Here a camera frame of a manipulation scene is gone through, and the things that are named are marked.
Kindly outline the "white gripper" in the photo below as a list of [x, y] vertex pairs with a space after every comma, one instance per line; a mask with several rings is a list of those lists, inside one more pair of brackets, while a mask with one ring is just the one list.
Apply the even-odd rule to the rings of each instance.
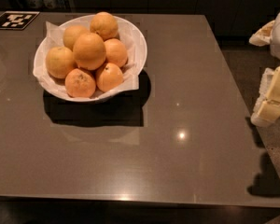
[[[270, 44], [272, 56], [280, 60], [280, 12], [274, 21], [269, 21], [249, 38], [249, 43], [263, 47]], [[251, 122], [259, 127], [268, 127], [280, 118], [280, 66], [266, 68], [259, 85], [259, 98], [255, 102]]]

